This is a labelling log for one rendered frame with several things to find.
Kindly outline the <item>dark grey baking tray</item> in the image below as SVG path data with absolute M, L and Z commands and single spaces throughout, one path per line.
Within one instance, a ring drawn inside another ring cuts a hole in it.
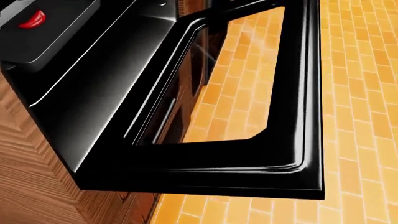
M 101 0 L 23 0 L 24 8 L 7 7 L 0 17 L 0 61 L 39 70 L 59 52 L 100 8 Z M 43 24 L 33 29 L 18 27 L 41 10 Z

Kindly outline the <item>wooden kitchen cabinet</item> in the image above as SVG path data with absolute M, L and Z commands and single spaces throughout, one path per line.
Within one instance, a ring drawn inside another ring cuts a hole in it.
M 158 200 L 79 189 L 0 73 L 0 224 L 149 224 Z

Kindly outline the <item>black oven door with window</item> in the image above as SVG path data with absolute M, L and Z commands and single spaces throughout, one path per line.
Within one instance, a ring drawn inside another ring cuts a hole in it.
M 267 126 L 248 139 L 144 145 L 141 135 L 205 27 L 284 8 Z M 183 16 L 73 176 L 83 190 L 325 198 L 319 0 L 234 0 Z

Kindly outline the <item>black oven body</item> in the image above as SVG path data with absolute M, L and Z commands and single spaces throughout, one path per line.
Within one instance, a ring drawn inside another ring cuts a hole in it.
M 177 0 L 101 0 L 38 72 L 2 74 L 70 172 L 76 172 L 178 17 Z

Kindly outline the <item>red chili pepper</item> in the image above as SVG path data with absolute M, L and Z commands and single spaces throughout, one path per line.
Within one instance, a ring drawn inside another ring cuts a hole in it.
M 33 29 L 43 24 L 45 20 L 46 20 L 45 13 L 41 10 L 38 10 L 33 14 L 33 16 L 31 16 L 31 18 L 29 18 L 29 20 L 27 20 L 22 24 L 19 24 L 18 27 L 21 29 Z

